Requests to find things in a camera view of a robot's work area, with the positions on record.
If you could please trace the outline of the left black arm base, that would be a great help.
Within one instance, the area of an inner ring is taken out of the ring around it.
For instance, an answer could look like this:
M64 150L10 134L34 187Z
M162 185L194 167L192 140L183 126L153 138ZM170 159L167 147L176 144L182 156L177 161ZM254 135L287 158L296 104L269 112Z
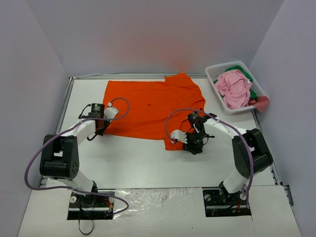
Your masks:
M114 202L112 197L71 192L67 220L112 220Z

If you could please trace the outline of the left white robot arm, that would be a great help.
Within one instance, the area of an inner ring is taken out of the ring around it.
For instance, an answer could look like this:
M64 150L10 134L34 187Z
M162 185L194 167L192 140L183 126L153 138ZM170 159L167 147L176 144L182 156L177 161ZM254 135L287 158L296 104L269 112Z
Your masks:
M62 134L49 143L41 152L39 171L42 176L58 180L70 187L87 206L99 202L99 193L94 181L87 178L79 169L79 145L89 136L102 136L118 110L112 102L107 105L93 103L88 115L79 115L75 128Z

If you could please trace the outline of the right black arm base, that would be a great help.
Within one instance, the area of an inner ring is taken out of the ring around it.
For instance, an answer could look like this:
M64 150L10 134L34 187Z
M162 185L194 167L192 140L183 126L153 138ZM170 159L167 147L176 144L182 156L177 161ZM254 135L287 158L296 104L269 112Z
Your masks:
M246 197L242 195L241 191L228 195L226 199L219 188L202 189L202 194L206 217L251 216Z

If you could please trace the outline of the orange t-shirt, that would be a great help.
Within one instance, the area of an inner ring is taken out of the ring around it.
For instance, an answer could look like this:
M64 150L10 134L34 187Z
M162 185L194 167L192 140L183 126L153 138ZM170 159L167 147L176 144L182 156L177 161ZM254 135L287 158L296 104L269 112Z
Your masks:
M187 131L188 109L203 110L205 99L200 88L185 73L165 77L164 81L109 81L103 103L113 101L119 120L106 134L163 140L166 150L182 150L181 142L172 144L168 134L176 129Z

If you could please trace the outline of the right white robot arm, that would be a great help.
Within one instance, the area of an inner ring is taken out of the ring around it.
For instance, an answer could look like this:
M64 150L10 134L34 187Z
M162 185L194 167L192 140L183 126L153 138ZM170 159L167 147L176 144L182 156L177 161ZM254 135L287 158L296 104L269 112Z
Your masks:
M202 153L205 138L217 138L233 149L235 169L219 185L219 198L225 204L237 198L237 192L248 196L253 178L273 164L273 157L262 132L247 130L213 118L192 112L187 120L193 132L184 133L183 150L193 155Z

